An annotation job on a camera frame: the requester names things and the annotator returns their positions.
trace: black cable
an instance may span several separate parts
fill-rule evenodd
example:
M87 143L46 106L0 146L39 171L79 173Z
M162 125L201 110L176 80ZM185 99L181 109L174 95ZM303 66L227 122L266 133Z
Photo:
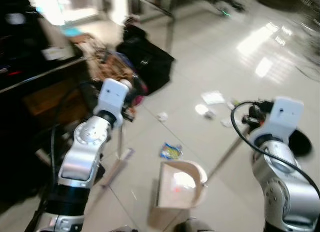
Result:
M56 128L57 128L57 122L58 122L58 117L59 113L61 111L61 108L63 107L64 103L66 102L67 98L70 96L72 92L74 92L76 89L82 87L82 86L87 86L87 85L93 85L92 81L84 81L81 83L78 83L71 89L69 89L64 96L61 98L58 107L55 111L54 119L53 119L53 124L52 124L52 130L51 130L51 138L50 138L50 154L51 154L51 168L52 168L52 186L55 185L56 182L56 162L55 162L55 134L56 134Z
M239 130L237 124L236 124L236 121L235 121L235 112L236 110L239 108L239 107L242 107L243 105L246 105L246 104L253 104L253 105L258 105L259 103L257 102L253 102L253 101L244 101L244 102L241 102L239 104L237 104L231 111L231 114L230 114L230 118L231 118L231 123L233 125L233 128L235 129L236 133L239 135L239 137L246 143L248 144L253 150L259 152L259 153L262 153L266 156L269 156L271 158L274 158L274 159L277 159L279 160L280 162L282 163L285 163L286 165L288 165L289 167L293 168L294 170L296 170L298 173L300 173L308 182L309 184L314 187L314 189L316 190L317 194L318 194L318 197L320 198L320 192L319 192L319 189L316 185L316 183L305 173L303 172L300 168L298 168L297 166L293 165L292 163L278 157L278 156L275 156L273 154L270 154L268 152L265 152L264 150L260 149L259 147L255 146L254 144L252 144L249 140L247 140L247 138L241 133L241 131Z

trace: open cardboard box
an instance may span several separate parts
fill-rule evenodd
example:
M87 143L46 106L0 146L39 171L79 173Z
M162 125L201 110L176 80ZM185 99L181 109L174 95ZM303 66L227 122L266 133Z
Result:
M189 209L206 193L207 174L193 161L169 160L161 164L156 206Z

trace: black round object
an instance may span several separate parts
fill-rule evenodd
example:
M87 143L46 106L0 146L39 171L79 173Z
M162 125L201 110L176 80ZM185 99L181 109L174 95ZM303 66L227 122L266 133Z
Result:
M301 131L295 130L289 137L289 148L295 157L304 157L310 154L312 145L307 136Z

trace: white paper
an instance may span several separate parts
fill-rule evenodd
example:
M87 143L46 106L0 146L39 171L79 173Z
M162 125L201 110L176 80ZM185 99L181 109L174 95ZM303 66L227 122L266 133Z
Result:
M201 97L208 105L225 102L224 97L219 91L202 93Z
M158 115L156 116L156 118L160 121L160 122L165 122L168 119L168 114L166 112L161 112L158 113Z

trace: black bag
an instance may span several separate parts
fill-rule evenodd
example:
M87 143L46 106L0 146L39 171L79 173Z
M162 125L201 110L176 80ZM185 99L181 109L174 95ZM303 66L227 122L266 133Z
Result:
M170 81L171 64L175 60L146 39L146 33L135 26L125 27L123 42L116 47L134 65L148 87L148 94Z

